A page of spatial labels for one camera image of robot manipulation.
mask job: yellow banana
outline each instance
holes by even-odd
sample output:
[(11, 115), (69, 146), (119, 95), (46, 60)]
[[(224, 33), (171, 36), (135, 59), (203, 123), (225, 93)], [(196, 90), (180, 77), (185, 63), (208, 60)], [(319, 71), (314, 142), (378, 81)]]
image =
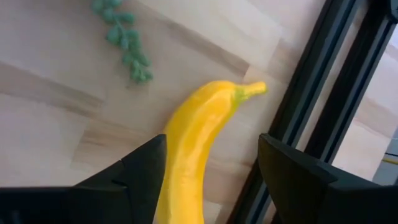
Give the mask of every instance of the yellow banana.
[(214, 81), (198, 89), (173, 114), (165, 177), (157, 205), (159, 224), (203, 224), (203, 176), (210, 147), (238, 106), (265, 93), (266, 84)]

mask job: succulent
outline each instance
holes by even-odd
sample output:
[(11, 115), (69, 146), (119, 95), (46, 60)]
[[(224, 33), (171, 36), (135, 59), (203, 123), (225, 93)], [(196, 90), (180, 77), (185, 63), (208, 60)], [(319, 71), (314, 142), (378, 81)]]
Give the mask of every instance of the succulent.
[(123, 50), (123, 64), (130, 69), (130, 79), (136, 83), (145, 83), (153, 78), (148, 66), (149, 59), (142, 53), (139, 33), (134, 29), (127, 29), (123, 24), (132, 25), (134, 15), (128, 12), (116, 12), (122, 0), (94, 0), (92, 9), (100, 15), (112, 28), (106, 34), (106, 40)]

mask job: metal bar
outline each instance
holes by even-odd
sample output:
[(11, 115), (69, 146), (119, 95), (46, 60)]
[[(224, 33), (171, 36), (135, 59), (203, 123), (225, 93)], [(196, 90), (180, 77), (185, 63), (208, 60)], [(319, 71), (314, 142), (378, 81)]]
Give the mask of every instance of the metal bar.
[[(369, 7), (346, 61), (313, 130), (305, 153), (331, 163), (396, 27), (387, 1)], [(272, 224), (280, 224), (278, 214)]]
[[(279, 106), (269, 134), (295, 146), (362, 0), (327, 0)], [(257, 161), (228, 223), (262, 223), (271, 202)]]

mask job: banana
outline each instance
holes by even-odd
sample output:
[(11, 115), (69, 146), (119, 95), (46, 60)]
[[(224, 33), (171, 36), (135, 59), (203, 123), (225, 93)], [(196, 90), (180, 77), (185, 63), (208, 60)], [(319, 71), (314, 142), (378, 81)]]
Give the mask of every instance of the banana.
[(204, 223), (203, 177), (211, 145), (238, 106), (266, 90), (264, 82), (210, 82), (172, 115), (164, 129), (167, 158), (157, 204), (159, 224)]

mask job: wooden surface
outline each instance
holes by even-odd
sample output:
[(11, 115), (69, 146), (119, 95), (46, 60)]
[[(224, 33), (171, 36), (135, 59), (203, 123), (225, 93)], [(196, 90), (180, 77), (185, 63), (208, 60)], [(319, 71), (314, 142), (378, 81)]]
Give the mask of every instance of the wooden surface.
[[(73, 185), (161, 132), (211, 80), (264, 80), (267, 95), (218, 136), (205, 176), (206, 223), (225, 223), (323, 0), (128, 0), (154, 80), (127, 87), (121, 52), (90, 1), (0, 2), (0, 185)], [(363, 17), (360, 10), (300, 140), (305, 147)], [(334, 165), (371, 180), (398, 125), (398, 32)]]

